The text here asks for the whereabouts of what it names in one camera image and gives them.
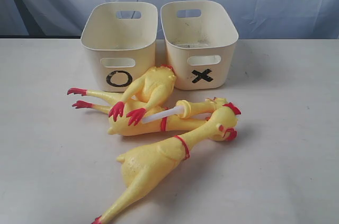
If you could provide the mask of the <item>cream bin marked O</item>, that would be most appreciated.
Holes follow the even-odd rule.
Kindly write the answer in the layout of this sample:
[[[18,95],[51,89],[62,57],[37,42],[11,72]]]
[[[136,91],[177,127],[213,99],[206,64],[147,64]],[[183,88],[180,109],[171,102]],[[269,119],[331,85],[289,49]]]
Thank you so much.
[[[123,92],[155,65],[158,10],[146,2],[108,2],[95,7],[81,44],[99,89]]]

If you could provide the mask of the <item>yellow chicken head with tube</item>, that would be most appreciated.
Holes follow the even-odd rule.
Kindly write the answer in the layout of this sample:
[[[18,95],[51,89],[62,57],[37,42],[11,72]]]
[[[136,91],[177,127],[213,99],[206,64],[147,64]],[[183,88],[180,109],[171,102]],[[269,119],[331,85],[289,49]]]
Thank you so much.
[[[143,124],[150,123],[171,115],[177,115],[181,119],[187,119],[198,114],[213,113],[217,108],[224,104],[228,104],[228,101],[225,98],[216,97],[213,99],[207,98],[204,102],[198,103],[180,100],[176,102],[176,105],[173,108],[144,117],[141,122]]]

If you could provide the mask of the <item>headless yellow rubber chicken body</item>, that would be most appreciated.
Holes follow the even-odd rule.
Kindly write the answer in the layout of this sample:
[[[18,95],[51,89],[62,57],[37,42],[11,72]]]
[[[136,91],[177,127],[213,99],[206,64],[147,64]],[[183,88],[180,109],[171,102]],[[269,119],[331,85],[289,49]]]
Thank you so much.
[[[116,121],[122,117],[124,106],[133,96],[145,103],[144,106],[130,111],[126,117],[130,120],[128,125],[137,125],[144,115],[152,108],[162,105],[172,94],[176,75],[173,67],[161,65],[149,68],[142,76],[133,81],[120,100],[109,111],[109,117]]]

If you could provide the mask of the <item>large front yellow rubber chicken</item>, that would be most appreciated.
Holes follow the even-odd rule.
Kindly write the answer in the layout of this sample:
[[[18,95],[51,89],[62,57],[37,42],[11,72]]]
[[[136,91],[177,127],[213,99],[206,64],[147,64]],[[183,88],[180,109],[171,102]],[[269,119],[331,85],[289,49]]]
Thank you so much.
[[[237,136],[234,127],[238,107],[231,102],[216,109],[203,125],[181,135],[136,147],[117,157],[126,190],[94,223],[109,223],[120,212],[153,190],[180,162],[190,157],[191,149],[204,139],[231,141]]]

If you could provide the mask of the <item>cream bin marked X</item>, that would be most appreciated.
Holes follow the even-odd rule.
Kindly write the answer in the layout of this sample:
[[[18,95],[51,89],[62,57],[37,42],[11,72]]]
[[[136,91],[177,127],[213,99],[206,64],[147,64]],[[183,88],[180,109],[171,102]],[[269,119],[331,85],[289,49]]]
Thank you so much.
[[[228,75],[238,32],[224,7],[214,1],[177,1],[163,5],[160,19],[167,64],[181,90],[222,86]]]

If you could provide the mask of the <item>yellow rubber chicken lying behind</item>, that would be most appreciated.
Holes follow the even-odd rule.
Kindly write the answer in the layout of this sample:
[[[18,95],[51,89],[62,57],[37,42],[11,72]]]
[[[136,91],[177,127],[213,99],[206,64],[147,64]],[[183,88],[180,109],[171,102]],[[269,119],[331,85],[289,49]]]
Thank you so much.
[[[122,96],[121,93],[110,93],[104,91],[94,91],[89,89],[81,89],[81,88],[70,88],[67,91],[68,94],[80,94],[82,96],[93,96],[100,98],[107,103],[108,106],[98,105],[93,103],[88,103],[84,101],[77,101],[72,106],[76,109],[80,108],[89,108],[95,109],[105,114],[108,114],[120,97]],[[164,132],[164,131],[191,131],[199,126],[206,123],[206,120],[194,119],[194,118],[186,118],[182,119],[177,115],[171,115],[161,120],[155,120],[149,123],[143,124],[139,122],[137,125],[128,125],[129,118],[123,116],[121,118],[117,118],[116,121],[113,120],[112,117],[109,118],[110,127],[108,129],[108,134],[114,135],[118,134],[121,136],[136,136],[142,135],[146,133],[153,133],[153,132]]]

